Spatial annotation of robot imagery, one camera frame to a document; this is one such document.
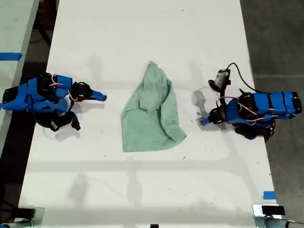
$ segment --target gray floor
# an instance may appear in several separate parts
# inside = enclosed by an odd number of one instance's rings
[[[304,0],[241,0],[256,88],[297,91],[304,103]],[[33,32],[31,40],[39,33]],[[30,44],[26,62],[46,63],[49,48]],[[267,143],[277,201],[288,219],[304,222],[304,114],[278,121]]]

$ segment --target blue tape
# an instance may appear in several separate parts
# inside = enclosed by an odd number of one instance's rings
[[[264,191],[263,194],[263,199],[265,200],[275,200],[276,199],[276,194],[274,191]]]
[[[0,61],[19,61],[21,57],[21,53],[0,52]]]

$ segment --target green towel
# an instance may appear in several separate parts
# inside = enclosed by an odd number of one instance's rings
[[[166,150],[186,138],[179,127],[172,82],[154,62],[149,63],[121,118],[124,152]]]

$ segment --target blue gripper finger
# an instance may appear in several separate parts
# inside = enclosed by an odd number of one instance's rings
[[[201,122],[201,124],[202,124],[203,126],[205,126],[205,125],[211,123],[210,120],[209,120],[209,118],[205,118],[205,119],[202,118],[200,122]]]
[[[97,92],[97,91],[93,90],[93,94],[92,94],[91,98],[94,98],[97,101],[105,101],[107,96],[103,95],[100,92]]]

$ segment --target white table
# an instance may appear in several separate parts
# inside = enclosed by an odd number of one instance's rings
[[[150,60],[173,82],[188,136],[124,153],[120,115]],[[262,199],[273,190],[264,139],[196,124],[195,98],[214,108],[207,81],[232,61],[253,85],[238,0],[61,0],[47,70],[108,100],[75,105],[79,132],[36,126],[19,205],[45,208],[43,227],[255,227],[252,204],[276,202]],[[227,95],[248,91],[231,79]]]
[[[0,102],[4,90],[20,83],[39,0],[0,0],[0,52],[22,53],[17,61],[0,61]],[[0,110],[0,156],[11,116]]]

